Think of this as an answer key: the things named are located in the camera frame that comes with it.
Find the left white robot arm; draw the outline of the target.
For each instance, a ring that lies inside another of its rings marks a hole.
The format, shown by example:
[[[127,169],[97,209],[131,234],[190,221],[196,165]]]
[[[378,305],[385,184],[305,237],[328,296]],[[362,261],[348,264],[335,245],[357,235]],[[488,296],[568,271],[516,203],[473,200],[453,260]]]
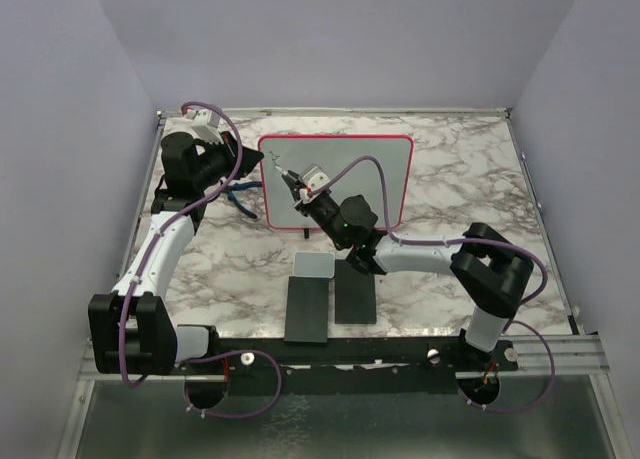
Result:
[[[161,140],[160,148],[164,173],[154,192],[148,233],[111,292],[94,295],[88,305],[94,361],[102,374],[167,375],[182,362],[206,374],[220,364],[215,328],[174,325],[164,299],[204,218],[206,190],[225,191],[225,180],[246,177],[264,155],[238,145],[228,131],[211,142],[175,132]]]

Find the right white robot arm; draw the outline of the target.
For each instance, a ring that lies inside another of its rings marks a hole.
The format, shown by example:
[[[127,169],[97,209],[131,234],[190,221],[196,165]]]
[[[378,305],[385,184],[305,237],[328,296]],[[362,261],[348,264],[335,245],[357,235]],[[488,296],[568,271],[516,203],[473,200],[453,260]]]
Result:
[[[475,304],[464,341],[461,362],[481,370],[496,355],[495,347],[524,297],[534,261],[484,223],[474,223],[460,237],[443,239],[394,238],[376,227],[378,216],[362,195],[338,203],[329,183],[314,166],[300,176],[279,169],[294,200],[294,209],[312,219],[346,261],[363,274],[420,272],[456,278]]]

